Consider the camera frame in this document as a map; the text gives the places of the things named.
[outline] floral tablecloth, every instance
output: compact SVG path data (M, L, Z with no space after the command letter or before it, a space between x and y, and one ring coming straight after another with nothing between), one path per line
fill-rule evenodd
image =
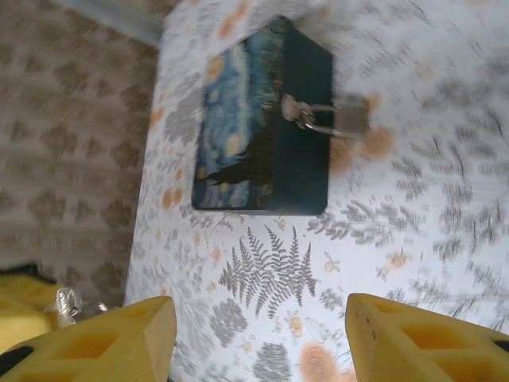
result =
M197 212L207 59L275 14L309 15L336 94L366 96L373 130L332 142L321 216ZM126 303L174 298L174 380L355 380L352 292L509 330L508 14L503 0L184 0L167 17Z

